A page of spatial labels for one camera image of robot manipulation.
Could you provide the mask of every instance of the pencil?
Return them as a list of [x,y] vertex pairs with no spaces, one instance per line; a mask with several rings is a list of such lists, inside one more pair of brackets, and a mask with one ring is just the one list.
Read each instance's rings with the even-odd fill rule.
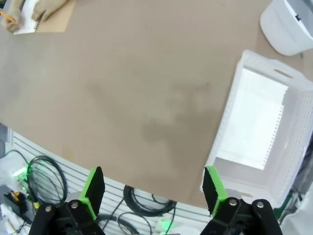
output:
[[8,16],[7,14],[5,14],[3,11],[0,11],[0,14],[3,15],[4,17],[6,17],[8,20],[15,22],[15,19],[13,19],[12,17]]

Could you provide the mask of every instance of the white container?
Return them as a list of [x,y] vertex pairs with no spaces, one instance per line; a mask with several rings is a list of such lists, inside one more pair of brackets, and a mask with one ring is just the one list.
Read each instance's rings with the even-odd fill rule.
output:
[[[260,145],[268,146],[264,164],[260,168],[217,157],[225,144],[228,125],[232,113],[235,112],[235,102],[241,93],[243,71],[261,75],[264,81],[269,79],[286,88],[280,103],[283,109],[274,128],[274,135],[269,141],[265,138],[260,141]],[[261,113],[257,117],[263,119],[266,115]],[[300,168],[312,131],[313,82],[279,61],[269,60],[246,50],[237,65],[224,114],[206,165],[215,166],[224,187],[239,191],[246,202],[264,198],[272,207],[280,207]],[[251,131],[250,136],[255,138],[258,134]]]
[[313,11],[303,0],[273,0],[262,13],[260,25],[272,47],[290,56],[313,48],[312,19]]

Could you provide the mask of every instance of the screw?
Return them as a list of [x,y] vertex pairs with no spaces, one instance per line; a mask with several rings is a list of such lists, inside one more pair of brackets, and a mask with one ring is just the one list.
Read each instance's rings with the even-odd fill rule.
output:
[[231,206],[235,206],[235,205],[237,205],[237,202],[236,202],[235,199],[231,199],[231,200],[229,201],[229,204],[230,204]]
[[263,208],[264,204],[263,204],[262,202],[258,202],[258,203],[256,204],[256,206],[257,206],[258,208]]
[[45,208],[45,211],[46,211],[46,212],[50,212],[50,211],[51,211],[51,206],[47,206],[47,207]]
[[70,207],[72,207],[73,209],[78,207],[78,203],[77,202],[73,202],[72,205],[70,205]]

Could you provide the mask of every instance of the brown table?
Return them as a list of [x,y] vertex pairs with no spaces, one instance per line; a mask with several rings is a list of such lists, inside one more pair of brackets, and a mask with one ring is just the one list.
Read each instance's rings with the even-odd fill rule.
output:
[[206,207],[201,173],[269,0],[78,0],[65,33],[0,32],[0,121],[105,176]]

